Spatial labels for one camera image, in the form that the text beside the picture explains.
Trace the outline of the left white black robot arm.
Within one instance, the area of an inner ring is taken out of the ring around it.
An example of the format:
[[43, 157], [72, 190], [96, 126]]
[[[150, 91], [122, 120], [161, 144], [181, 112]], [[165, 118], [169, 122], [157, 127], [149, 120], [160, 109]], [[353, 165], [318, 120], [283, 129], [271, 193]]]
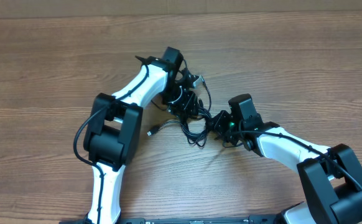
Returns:
[[139, 144], [144, 108], [157, 96], [170, 111], [197, 116], [198, 100], [192, 91], [203, 77], [181, 69], [183, 57], [141, 58], [141, 70], [122, 90], [96, 96], [90, 117], [73, 140], [85, 133], [85, 159], [93, 169], [90, 211], [82, 223], [117, 223], [121, 217], [120, 195], [126, 167]]

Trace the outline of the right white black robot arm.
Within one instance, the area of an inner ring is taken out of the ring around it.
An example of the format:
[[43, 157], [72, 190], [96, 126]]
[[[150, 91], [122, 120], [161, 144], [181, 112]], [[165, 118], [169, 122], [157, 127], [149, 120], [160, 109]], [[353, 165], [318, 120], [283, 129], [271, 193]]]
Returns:
[[282, 211], [276, 223], [362, 222], [362, 165], [349, 146], [304, 141], [261, 116], [222, 111], [207, 122], [210, 131], [232, 146], [242, 144], [261, 157], [296, 172], [305, 201]]

